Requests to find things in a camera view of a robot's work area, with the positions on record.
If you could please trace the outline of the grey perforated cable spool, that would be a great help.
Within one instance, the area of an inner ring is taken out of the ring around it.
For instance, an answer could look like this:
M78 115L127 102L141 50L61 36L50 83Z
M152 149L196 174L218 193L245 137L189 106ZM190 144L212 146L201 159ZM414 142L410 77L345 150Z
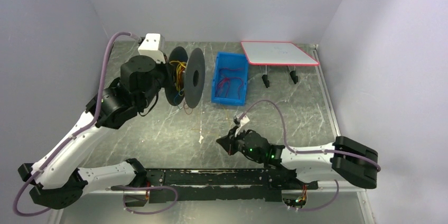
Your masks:
M185 48L178 46L171 52L168 63L174 66L175 91L165 90L167 101L172 106L185 101L195 108L201 100L206 76L203 51L195 48L187 54Z

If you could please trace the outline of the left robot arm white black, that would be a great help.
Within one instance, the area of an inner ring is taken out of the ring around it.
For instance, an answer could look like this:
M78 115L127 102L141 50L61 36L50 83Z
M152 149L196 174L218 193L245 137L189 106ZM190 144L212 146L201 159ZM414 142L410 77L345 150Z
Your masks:
M145 109L153 109L159 91L173 81L173 67L167 61L157 63L143 55L130 58L120 72L92 98L72 130L45 157L18 168L22 180L31 185L29 194L35 204L63 209L96 190L148 185L146 170L135 158L112 166L80 167L108 135Z

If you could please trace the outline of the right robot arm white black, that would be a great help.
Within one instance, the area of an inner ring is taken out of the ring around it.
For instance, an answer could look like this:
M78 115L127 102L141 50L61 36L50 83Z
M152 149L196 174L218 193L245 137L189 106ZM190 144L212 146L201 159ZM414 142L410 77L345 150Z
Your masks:
M363 189L377 187L377 151L345 136L320 146L291 147L271 144L254 130L231 130L216 142L228 155L241 153L264 167L295 172L300 182L343 179Z

